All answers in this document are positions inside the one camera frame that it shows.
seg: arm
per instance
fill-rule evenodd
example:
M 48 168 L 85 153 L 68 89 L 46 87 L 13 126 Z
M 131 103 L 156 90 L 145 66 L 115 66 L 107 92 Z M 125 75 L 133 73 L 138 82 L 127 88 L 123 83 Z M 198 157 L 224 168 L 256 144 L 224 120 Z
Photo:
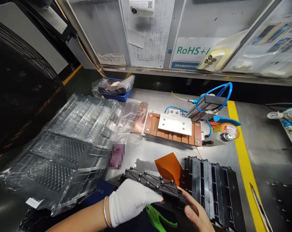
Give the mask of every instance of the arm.
M 127 179 L 105 201 L 105 212 L 109 225 L 118 225 L 139 215 L 146 205 L 163 201 L 163 197 L 144 185 Z M 89 206 L 58 224 L 48 232 L 96 232 L 107 228 L 103 200 Z
M 107 228 L 104 218 L 103 201 L 91 205 L 77 213 L 71 215 L 65 220 L 51 227 L 47 232 L 96 232 Z M 108 223 L 111 225 L 109 214 L 109 197 L 105 201 L 105 212 Z

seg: copper plate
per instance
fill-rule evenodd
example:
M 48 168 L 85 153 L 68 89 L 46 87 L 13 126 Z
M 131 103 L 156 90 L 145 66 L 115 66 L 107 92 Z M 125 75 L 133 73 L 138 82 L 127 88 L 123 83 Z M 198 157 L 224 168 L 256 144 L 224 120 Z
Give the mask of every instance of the copper plate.
M 173 140 L 173 141 L 185 143 L 185 144 L 196 146 L 196 147 L 202 146 L 202 134 L 201 134 L 200 122 L 195 122 L 195 121 L 192 122 L 192 136 L 188 136 L 188 135 L 176 134 L 176 133 L 165 131 L 165 130 L 160 130 L 158 128 L 159 120 L 160 120 L 160 114 L 149 112 L 146 119 L 144 133 L 165 138 L 167 140 Z

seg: stack of clear plastic trays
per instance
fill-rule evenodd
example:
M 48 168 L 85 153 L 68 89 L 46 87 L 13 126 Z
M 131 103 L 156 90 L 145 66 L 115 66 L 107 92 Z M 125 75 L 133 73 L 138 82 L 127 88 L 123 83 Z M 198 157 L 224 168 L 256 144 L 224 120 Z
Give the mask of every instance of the stack of clear plastic trays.
M 109 139 L 121 118 L 117 101 L 73 94 L 56 116 L 0 172 L 0 183 L 55 216 L 96 187 Z

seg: hand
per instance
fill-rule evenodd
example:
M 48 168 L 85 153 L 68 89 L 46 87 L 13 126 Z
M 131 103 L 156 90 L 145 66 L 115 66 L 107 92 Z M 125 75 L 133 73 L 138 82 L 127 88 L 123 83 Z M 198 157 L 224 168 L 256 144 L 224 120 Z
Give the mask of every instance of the hand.
M 163 201 L 163 197 L 150 188 L 126 179 L 109 197 L 109 214 L 112 227 L 139 215 L 146 205 Z
M 178 187 L 182 191 L 189 206 L 185 207 L 185 214 L 187 218 L 196 226 L 199 232 L 215 232 L 207 213 L 204 208 L 186 191 Z

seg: yellow floor tape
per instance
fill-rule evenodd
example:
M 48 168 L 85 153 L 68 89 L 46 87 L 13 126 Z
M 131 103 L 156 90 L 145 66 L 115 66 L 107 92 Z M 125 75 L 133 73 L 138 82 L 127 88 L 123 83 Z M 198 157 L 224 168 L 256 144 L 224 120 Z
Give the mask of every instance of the yellow floor tape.
M 230 118 L 234 119 L 236 121 L 239 121 L 235 102 L 228 101 L 227 108 L 229 110 Z M 252 171 L 250 159 L 249 159 L 249 156 L 247 153 L 246 144 L 245 144 L 244 137 L 242 134 L 241 126 L 239 126 L 237 128 L 239 131 L 239 137 L 237 139 L 235 139 L 235 145 L 236 145 L 236 150 L 237 150 L 237 154 L 238 154 L 239 166 L 240 166 L 240 170 L 242 173 L 249 206 L 250 206 L 250 210 L 251 210 L 252 217 L 253 217 L 253 222 L 255 224 L 255 228 L 256 228 L 257 232 L 264 232 L 264 231 L 266 231 L 266 229 L 264 227 L 264 224 L 263 224 L 261 215 L 259 213 L 257 204 L 255 202 L 255 199 L 254 199 L 251 187 L 250 187 L 250 183 L 255 188 L 255 191 L 259 197 L 259 200 L 261 201 L 259 191 L 257 188 L 257 184 L 256 184 L 256 180 L 255 180 L 253 171 Z

